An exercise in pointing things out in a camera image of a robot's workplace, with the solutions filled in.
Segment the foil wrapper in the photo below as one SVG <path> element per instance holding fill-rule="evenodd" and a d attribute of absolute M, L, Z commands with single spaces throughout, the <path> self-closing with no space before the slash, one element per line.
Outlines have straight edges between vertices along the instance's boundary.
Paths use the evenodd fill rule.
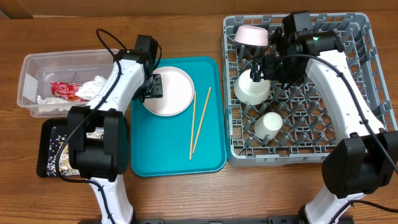
<path fill-rule="evenodd" d="M 73 106 L 69 101 L 60 98 L 60 97 L 47 97 L 42 98 L 40 95 L 37 95 L 37 104 L 39 106 L 39 113 L 47 113 L 58 111 L 61 113 L 66 113 Z"/>

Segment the white napkin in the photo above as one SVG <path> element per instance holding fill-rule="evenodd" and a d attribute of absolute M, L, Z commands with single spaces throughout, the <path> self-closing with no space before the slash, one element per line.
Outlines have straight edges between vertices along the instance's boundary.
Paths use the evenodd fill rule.
<path fill-rule="evenodd" d="M 94 80 L 82 84 L 75 95 L 83 100 L 90 101 L 100 92 L 106 81 L 107 79 L 97 75 Z"/>

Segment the pale green bowl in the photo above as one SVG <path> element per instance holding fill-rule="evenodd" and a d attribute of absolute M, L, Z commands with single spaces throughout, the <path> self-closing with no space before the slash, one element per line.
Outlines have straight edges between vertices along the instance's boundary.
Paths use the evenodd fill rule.
<path fill-rule="evenodd" d="M 247 105 L 259 105 L 266 101 L 271 93 L 271 82 L 261 80 L 254 82 L 250 70 L 243 71 L 234 83 L 234 94 L 239 101 Z"/>

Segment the red snack wrapper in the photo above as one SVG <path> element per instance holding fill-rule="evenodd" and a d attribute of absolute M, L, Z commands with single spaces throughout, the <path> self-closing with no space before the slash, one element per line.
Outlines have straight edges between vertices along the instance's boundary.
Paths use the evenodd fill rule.
<path fill-rule="evenodd" d="M 67 101 L 71 102 L 82 102 L 85 101 L 76 95 L 77 91 L 80 89 L 80 84 L 75 83 L 65 83 L 65 82 L 52 82 L 50 84 L 51 92 L 55 96 L 59 96 Z"/>

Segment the white paper cup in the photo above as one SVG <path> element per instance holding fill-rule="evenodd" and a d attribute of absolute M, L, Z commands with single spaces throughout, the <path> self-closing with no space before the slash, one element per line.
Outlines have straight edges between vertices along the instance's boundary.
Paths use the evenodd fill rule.
<path fill-rule="evenodd" d="M 282 117 L 275 112 L 261 116 L 254 124 L 255 135 L 260 139 L 274 139 L 283 125 Z"/>

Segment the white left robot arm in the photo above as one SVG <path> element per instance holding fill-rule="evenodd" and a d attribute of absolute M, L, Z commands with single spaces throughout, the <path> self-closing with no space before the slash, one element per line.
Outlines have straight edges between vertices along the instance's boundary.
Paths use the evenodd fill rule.
<path fill-rule="evenodd" d="M 89 184 L 97 198 L 102 223 L 133 223 L 123 174 L 127 169 L 129 138 L 124 114 L 132 100 L 163 96 L 162 79 L 154 70 L 162 50 L 149 35 L 138 35 L 133 49 L 112 53 L 113 70 L 99 93 L 86 106 L 68 112 L 70 165 Z"/>

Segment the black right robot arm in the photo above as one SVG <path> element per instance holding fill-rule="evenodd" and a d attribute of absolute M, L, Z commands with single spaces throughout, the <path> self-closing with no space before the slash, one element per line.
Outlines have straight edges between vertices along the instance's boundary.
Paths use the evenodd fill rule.
<path fill-rule="evenodd" d="M 284 17 L 270 44 L 274 52 L 253 61 L 252 80 L 276 80 L 288 88 L 308 77 L 323 100 L 337 141 L 322 163 L 324 185 L 300 209 L 297 222 L 337 223 L 350 206 L 363 203 L 397 173 L 397 132 L 387 131 L 365 102 L 338 35 L 317 32 L 309 12 Z"/>

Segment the pink bowl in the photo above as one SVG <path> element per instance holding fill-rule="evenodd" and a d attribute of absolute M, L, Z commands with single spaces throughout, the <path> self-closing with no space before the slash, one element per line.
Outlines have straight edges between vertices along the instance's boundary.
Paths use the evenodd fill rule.
<path fill-rule="evenodd" d="M 265 47 L 268 45 L 268 31 L 262 27 L 239 26 L 234 41 L 244 45 Z"/>

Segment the pink plate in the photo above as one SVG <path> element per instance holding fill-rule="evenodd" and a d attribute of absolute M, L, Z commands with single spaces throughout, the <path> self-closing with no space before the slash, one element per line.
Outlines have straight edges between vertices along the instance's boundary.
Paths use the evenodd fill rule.
<path fill-rule="evenodd" d="M 160 67 L 154 73 L 161 76 L 163 97 L 146 99 L 146 109 L 159 116 L 174 116 L 187 109 L 195 92 L 188 73 L 177 67 Z"/>

